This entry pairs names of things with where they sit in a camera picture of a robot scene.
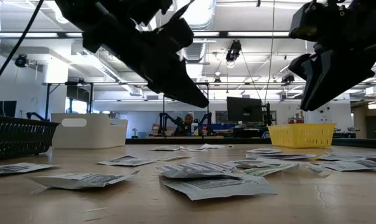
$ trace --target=computer monitor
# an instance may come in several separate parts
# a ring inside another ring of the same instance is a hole
[[[261,100],[227,97],[229,121],[263,122]]]
[[[15,117],[16,101],[0,101],[0,116]]]

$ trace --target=yellow plastic basket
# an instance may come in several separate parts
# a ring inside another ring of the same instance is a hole
[[[269,126],[274,146],[330,147],[336,124],[284,124]]]

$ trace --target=white storage bin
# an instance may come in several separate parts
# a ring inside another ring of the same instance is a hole
[[[51,114],[60,123],[52,140],[54,149],[103,149],[124,146],[127,120],[109,119],[107,114]]]

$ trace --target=wooden table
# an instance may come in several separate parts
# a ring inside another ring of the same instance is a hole
[[[48,158],[2,161],[61,165],[58,169],[0,177],[0,224],[60,223],[376,223],[376,172],[341,172],[322,178],[280,172],[267,177],[278,195],[217,198],[192,202],[159,183],[156,166],[192,161],[227,162],[244,159],[245,151],[260,145],[239,145],[207,152],[152,152],[153,146],[129,145],[102,150],[54,150]],[[339,152],[376,150],[332,147]],[[285,149],[321,155],[328,149]],[[140,167],[96,165],[125,154],[158,158],[190,155],[192,159],[156,162]],[[104,189],[38,190],[29,177],[67,172],[129,174],[132,179]]]

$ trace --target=black plastic basket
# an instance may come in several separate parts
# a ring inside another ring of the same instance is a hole
[[[0,116],[0,160],[47,152],[58,123]]]

